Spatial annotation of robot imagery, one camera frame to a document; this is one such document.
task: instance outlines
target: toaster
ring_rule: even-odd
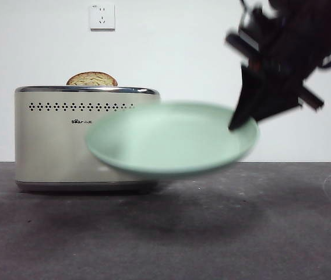
[[[24,191],[124,190],[153,184],[108,167],[85,144],[98,119],[159,102],[156,90],[26,86],[15,90],[16,184]]]

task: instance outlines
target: wall socket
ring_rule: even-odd
[[[102,3],[90,6],[89,26],[91,30],[115,30],[115,5]]]

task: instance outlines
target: table surface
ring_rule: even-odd
[[[149,193],[22,193],[0,163],[0,279],[331,279],[331,163],[239,163]]]

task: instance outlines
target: green plate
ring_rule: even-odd
[[[112,113],[88,131],[89,150],[116,169],[143,177],[188,176],[229,165],[259,135],[250,119],[233,132],[230,108],[202,103],[155,103]]]

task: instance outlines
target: white wall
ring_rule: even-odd
[[[62,85],[83,71],[108,72],[122,86],[159,90],[163,100],[234,107],[242,58],[224,45],[240,19],[239,1],[112,0],[115,32],[90,32],[100,1],[0,0],[0,161],[14,160],[13,91]],[[331,161],[331,72],[308,86],[326,101],[260,123],[249,161]]]

